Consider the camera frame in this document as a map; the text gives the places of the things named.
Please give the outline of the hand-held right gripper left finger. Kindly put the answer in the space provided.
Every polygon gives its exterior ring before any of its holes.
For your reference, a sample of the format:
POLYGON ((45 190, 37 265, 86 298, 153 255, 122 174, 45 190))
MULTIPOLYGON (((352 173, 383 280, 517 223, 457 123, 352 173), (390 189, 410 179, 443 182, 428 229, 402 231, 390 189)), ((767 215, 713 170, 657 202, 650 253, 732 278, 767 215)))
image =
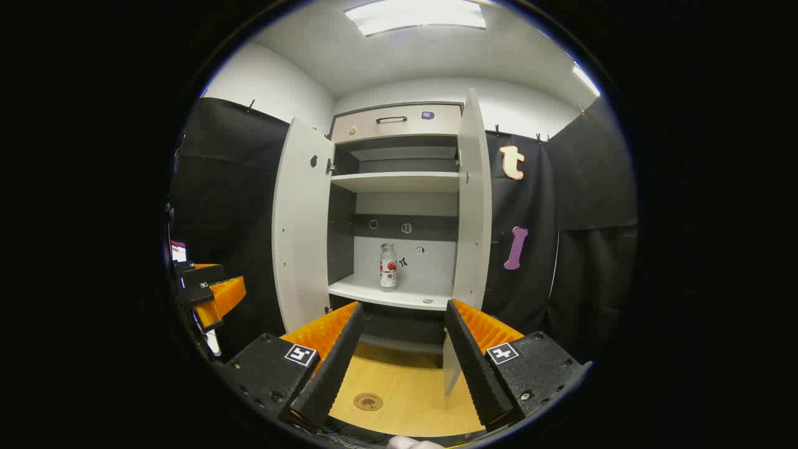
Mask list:
POLYGON ((264 333, 227 363, 221 378, 268 420, 325 426, 364 329, 353 302, 285 336, 264 333))

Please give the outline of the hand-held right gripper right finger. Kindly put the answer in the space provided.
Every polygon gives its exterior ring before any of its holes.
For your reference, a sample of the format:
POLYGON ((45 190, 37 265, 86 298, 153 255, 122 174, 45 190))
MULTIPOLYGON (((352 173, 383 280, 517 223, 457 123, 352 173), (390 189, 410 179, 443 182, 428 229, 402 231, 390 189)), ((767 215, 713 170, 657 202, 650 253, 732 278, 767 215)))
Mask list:
POLYGON ((487 431, 541 420, 582 386, 593 367, 545 332, 523 336, 457 299, 447 303, 445 329, 487 431))

